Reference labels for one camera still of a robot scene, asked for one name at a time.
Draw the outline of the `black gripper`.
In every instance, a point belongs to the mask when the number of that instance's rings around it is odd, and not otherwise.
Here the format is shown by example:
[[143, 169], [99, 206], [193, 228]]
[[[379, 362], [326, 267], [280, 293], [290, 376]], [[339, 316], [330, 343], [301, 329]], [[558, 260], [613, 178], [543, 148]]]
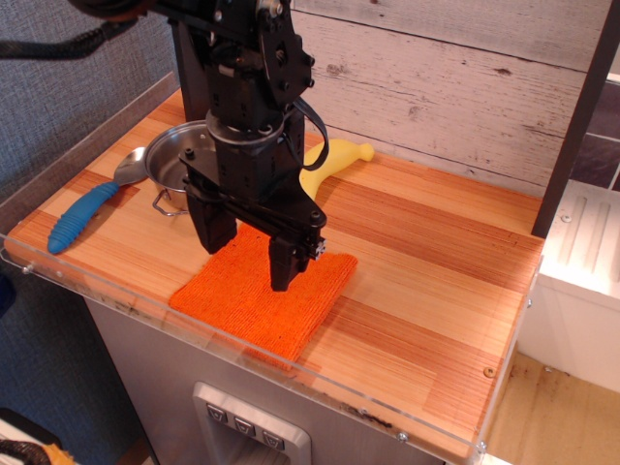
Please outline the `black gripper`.
[[305, 118], [293, 108], [276, 126], [243, 132], [205, 119], [214, 150], [186, 153], [188, 211], [202, 247], [216, 254], [237, 233], [242, 221], [271, 236], [268, 245], [270, 285], [285, 292], [309, 258], [325, 250], [321, 229], [326, 215], [303, 191]]

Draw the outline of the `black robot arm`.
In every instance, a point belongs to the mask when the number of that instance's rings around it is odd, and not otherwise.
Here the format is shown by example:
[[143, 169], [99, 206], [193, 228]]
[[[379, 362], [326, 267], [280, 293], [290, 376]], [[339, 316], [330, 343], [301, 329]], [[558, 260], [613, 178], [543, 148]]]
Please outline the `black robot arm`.
[[304, 160], [307, 123], [321, 124], [303, 100], [314, 83], [287, 1], [79, 1], [90, 16], [126, 22], [148, 13], [186, 31], [193, 64], [180, 64], [184, 89], [201, 94], [208, 150], [179, 159], [189, 212], [202, 246], [224, 248], [245, 223], [269, 238], [270, 285], [284, 292], [324, 251], [326, 215], [304, 192], [303, 171], [320, 168], [322, 149]]

